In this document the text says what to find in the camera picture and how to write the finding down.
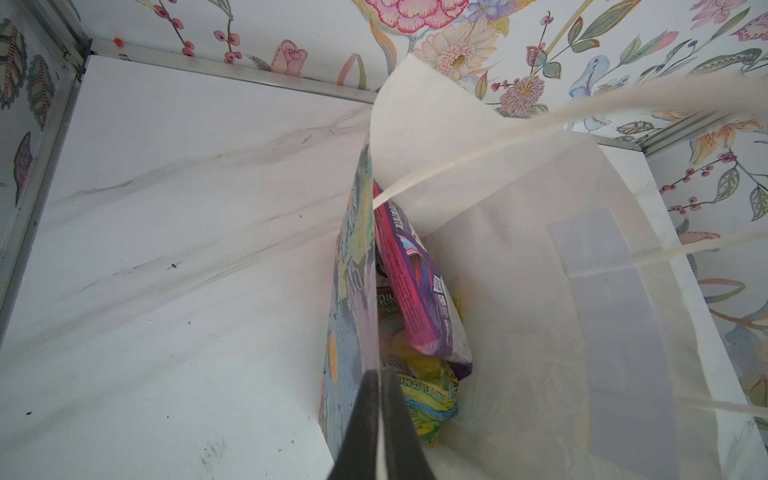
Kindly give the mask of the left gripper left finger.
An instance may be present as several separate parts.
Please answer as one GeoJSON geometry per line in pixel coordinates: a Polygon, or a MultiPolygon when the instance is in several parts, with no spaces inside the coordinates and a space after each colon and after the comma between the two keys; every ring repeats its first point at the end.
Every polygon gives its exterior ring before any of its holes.
{"type": "Polygon", "coordinates": [[[379,375],[364,373],[350,422],[328,480],[374,480],[380,414],[379,375]]]}

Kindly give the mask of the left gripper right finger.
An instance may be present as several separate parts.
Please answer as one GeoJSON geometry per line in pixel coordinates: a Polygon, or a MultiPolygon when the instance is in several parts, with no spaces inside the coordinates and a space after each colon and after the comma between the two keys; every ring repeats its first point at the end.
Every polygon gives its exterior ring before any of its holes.
{"type": "Polygon", "coordinates": [[[387,479],[434,480],[423,454],[398,375],[381,371],[383,455],[387,479]]]}

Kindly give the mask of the green snack pack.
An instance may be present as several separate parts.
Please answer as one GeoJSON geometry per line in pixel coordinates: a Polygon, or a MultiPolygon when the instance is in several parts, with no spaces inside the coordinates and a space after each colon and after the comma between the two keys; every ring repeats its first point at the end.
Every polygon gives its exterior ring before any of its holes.
{"type": "Polygon", "coordinates": [[[391,287],[379,287],[376,299],[381,366],[396,372],[417,436],[434,446],[440,430],[459,413],[459,381],[448,362],[410,345],[391,287]]]}

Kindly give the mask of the purple Fox's berries candy pack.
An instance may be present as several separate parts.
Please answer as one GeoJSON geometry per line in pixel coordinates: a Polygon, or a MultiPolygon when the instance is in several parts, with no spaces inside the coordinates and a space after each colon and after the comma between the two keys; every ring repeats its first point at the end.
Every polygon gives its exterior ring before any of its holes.
{"type": "Polygon", "coordinates": [[[374,209],[383,268],[403,313],[406,339],[420,354],[447,362],[459,380],[473,356],[443,275],[404,210],[389,200],[374,209]]]}

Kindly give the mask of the floral paper gift bag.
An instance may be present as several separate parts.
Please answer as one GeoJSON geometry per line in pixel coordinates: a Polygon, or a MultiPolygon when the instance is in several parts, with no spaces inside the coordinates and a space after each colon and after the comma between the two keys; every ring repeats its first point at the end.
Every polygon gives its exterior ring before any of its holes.
{"type": "Polygon", "coordinates": [[[762,116],[766,93],[672,79],[515,120],[406,58],[376,97],[337,240],[320,418],[334,464],[364,373],[381,393],[391,370],[374,209],[392,200],[473,356],[459,413],[434,446],[419,439],[435,479],[765,478],[767,410],[741,391],[688,258],[766,232],[680,242],[645,163],[618,167],[566,124],[643,107],[762,116]]]}

